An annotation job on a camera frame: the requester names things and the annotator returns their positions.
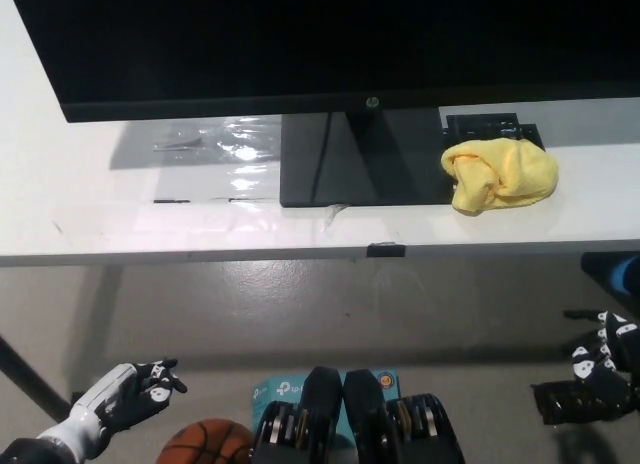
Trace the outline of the robot right hand white black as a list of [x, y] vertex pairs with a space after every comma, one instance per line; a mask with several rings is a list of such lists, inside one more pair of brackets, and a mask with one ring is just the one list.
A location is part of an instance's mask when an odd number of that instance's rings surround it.
[[639, 386], [639, 325], [604, 310], [566, 310], [563, 315], [597, 324], [568, 345], [576, 381], [610, 410], [631, 409]]

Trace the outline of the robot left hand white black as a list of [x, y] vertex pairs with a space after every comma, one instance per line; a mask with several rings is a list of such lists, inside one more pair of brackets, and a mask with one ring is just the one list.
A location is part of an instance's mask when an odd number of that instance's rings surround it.
[[99, 457], [115, 434], [159, 414], [175, 392], [188, 391], [173, 372], [176, 366], [175, 359], [116, 365], [72, 405], [66, 419], [38, 438], [72, 463]]

